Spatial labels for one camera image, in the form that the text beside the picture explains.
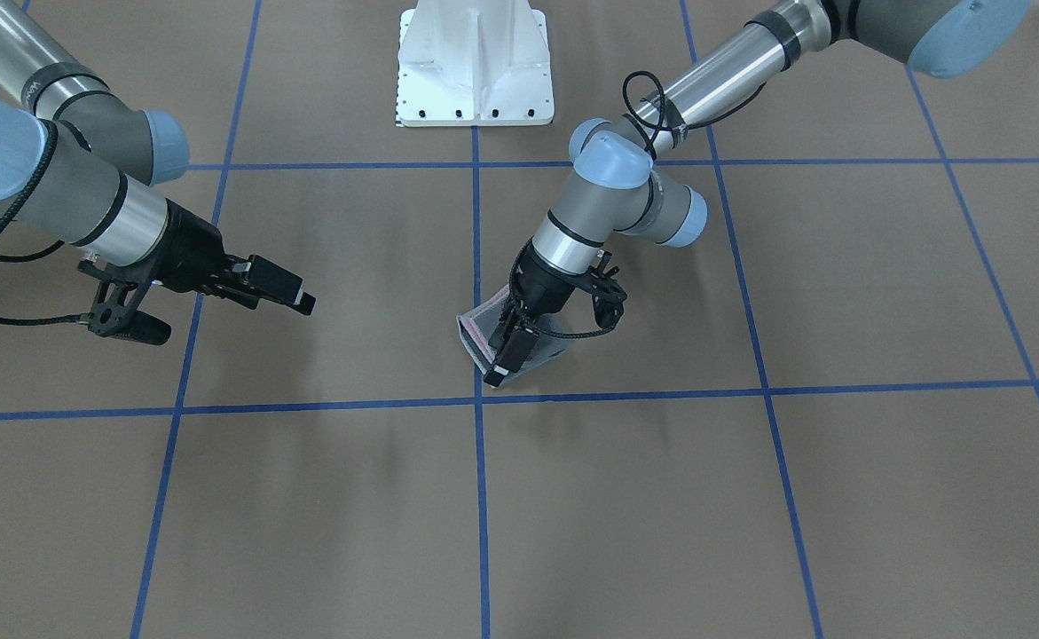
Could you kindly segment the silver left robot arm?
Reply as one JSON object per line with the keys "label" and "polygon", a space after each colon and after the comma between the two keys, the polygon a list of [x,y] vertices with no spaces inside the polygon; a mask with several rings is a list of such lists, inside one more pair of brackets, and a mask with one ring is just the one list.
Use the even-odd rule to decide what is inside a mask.
{"label": "silver left robot arm", "polygon": [[709,218],[705,198],[658,159],[749,105],[804,54],[849,39],[914,72],[952,78],[989,60],[1027,9],[1027,1],[779,1],[669,83],[648,70],[630,73],[625,112],[572,131],[571,174],[504,287],[457,319],[484,382],[511,382],[584,339],[556,322],[577,292],[591,299],[592,336],[615,330],[627,292],[605,247],[611,236],[682,248]]}

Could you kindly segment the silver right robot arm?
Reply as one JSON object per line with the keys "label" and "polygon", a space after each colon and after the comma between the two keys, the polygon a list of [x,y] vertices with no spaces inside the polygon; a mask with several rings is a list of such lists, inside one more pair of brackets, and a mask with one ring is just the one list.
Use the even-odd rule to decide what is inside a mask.
{"label": "silver right robot arm", "polygon": [[300,276],[228,254],[217,227],[155,190],[186,169],[178,122],[130,109],[12,1],[0,1],[0,85],[20,101],[0,99],[0,235],[19,222],[88,254],[86,323],[121,327],[152,286],[312,312]]}

